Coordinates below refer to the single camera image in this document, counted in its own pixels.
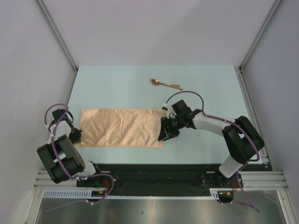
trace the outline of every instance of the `light blue table surface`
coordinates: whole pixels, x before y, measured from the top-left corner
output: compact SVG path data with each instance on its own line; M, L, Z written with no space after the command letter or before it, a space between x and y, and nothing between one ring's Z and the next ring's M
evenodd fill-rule
M241 89L232 65L175 66L81 66L69 101L74 125L79 126L80 111L87 108L162 108L173 93L166 86L154 86L150 78L179 84L196 91L205 100L205 111L224 118L248 117ZM201 109L199 97L182 93L192 110ZM222 163L229 155L221 136L203 130L181 129L177 138L163 148L78 147L86 161L97 163Z

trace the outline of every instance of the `metal frame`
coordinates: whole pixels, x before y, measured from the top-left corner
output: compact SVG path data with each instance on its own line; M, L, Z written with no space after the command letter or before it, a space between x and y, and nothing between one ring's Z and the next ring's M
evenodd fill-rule
M70 98L71 98L71 92L74 88L74 84L75 84L75 80L76 80L76 76L77 76L77 72L75 73L74 77L72 78L72 81L71 81L71 87L70 87L70 90L67 94L67 97L66 97L66 101L65 101L65 104L68 105L69 104L69 101L70 101Z
M243 180L244 190L288 190L285 176L282 171L256 171L256 172L240 172ZM54 183L47 171L40 171L37 175L33 189L76 189L76 190L95 190L95 188L78 188L77 180L68 180L59 184ZM231 190L221 188L211 188L211 190Z
M245 56L245 58L244 58L244 60L243 60L243 62L241 64L241 66L240 66L240 70L241 71L244 70L244 68L245 68L248 60L251 58L252 54L255 52L258 44L260 43L262 37L265 34L265 31L268 29L270 23L272 22L275 14L277 13L277 11L278 11L278 9L281 6L281 4L282 4L283 1L284 0L275 0L275 2L273 3L270 11L268 12L268 14L267 14L267 16L266 16L266 18L265 18L265 20L264 20L261 28L259 29L259 31L258 31L258 33L257 33L257 35L256 35L256 37L255 37L255 39L254 39L254 41L252 43L252 45L249 48L249 51L247 52L247 54L246 54L246 56Z
M34 0L38 9L40 10L41 14L43 15L49 29L51 30L54 38L57 40L57 43L59 45L59 47L61 48L61 50L63 51L65 57L67 58L70 66L72 67L72 69L74 70L75 74L77 74L78 71L78 67L75 64L74 59L72 58L68 48L66 47L66 44L62 38L62 36L60 35L45 3L43 2L43 0Z
M44 19L46 20L49 29L51 30L52 34L54 35L55 39L57 40L58 45L62 49L63 53L65 54L66 58L68 59L68 62L72 69L74 70L75 74L77 74L78 68L68 50L66 47L65 42L63 41L62 36L60 35L51 15L49 14L49 11L47 10L47 7L45 6L43 0L35 0L37 7L39 8L41 14L43 15ZM249 112L249 117L251 121L253 122L254 127L257 129L257 131L261 134L261 128L258 124L258 120L256 117L256 112L254 110L249 91L247 89L243 73L248 60L256 50L259 42L261 41L263 35L265 34L265 31L269 27L269 24L273 20L276 12L278 11L279 7L281 6L283 0L275 0L273 3L268 15L266 16L258 34L256 35L248 53L246 54L241 66L236 69L237 77L239 80L239 84L242 90L242 94L244 97L244 101L247 107L247 110ZM69 101L71 95L71 90L67 96L67 102ZM262 149L261 151L261 157L263 163L267 164L269 163L269 159L267 156L267 149L266 147ZM295 209L292 204L290 192L288 190L287 183L285 181L285 177L283 175L283 172L241 172L244 189L245 190L276 190L282 210L284 212L284 216L286 219L286 222L288 224L297 223L298 217L295 212ZM41 205L41 201L44 195L44 192L47 192L47 195L53 194L52 192L56 192L56 194L53 194L53 196L62 198L67 197L71 194L71 192L77 192L78 194L75 195L75 198L82 197L82 192L90 193L93 190L93 188L77 188L76 187L76 180L69 180L66 182L62 182L60 184L55 184L49 177L46 171L40 171L38 173L35 185L34 185L34 198L31 204L31 209L28 215L28 219L26 224L35 224L38 216L38 211ZM210 197L183 197L183 199L217 199L217 195L215 192L217 190L231 190L231 189L210 189L211 196ZM125 196L108 196L107 198L118 198L118 199L129 199L129 198L136 198L136 197L125 197ZM178 197L141 197L142 199L181 199Z
M252 122L252 125L254 126L254 128L260 134L260 136L263 137L260 125L259 125L258 120L257 120L256 111L255 111L255 109L253 107L253 103L252 103L252 100L251 100L251 97L250 97L247 85L245 83L245 79L244 79L243 73L237 67L235 67L235 72L237 74L237 78L238 78L238 81L239 81L239 85L240 85L240 88L241 88L243 99L245 101L245 106L246 106L246 109L248 111L249 119ZM270 162L269 158L268 158L267 146L264 146L264 148L262 148L260 150L260 155L261 155L261 158L262 158L262 162L264 164L267 164L267 163Z

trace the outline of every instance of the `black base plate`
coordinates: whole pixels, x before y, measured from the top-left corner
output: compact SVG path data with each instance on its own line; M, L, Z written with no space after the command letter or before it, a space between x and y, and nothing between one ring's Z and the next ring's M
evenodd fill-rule
M124 165L97 164L102 171L110 171L115 178L112 196L210 196L210 188L232 189L235 176L223 185L214 181L213 171L220 164L209 165ZM247 171L271 171L264 165L248 165ZM106 185L77 182L77 187L105 187Z

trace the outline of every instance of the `beige cloth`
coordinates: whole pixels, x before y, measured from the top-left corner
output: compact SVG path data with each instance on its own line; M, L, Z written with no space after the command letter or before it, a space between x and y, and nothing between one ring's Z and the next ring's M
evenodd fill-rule
M160 109L84 109L82 147L163 147Z

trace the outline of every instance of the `gold spoon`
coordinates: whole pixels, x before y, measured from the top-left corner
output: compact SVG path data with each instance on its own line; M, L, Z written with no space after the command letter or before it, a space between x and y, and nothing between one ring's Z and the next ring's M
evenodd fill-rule
M165 85L165 86L169 86L169 87L172 87L172 88L175 88L175 89L178 89L178 90L183 90L181 89L180 85L173 85L173 84L168 84L168 83L161 83L159 82L159 80L157 79L154 79L154 78L151 78L150 81L154 84L154 85Z

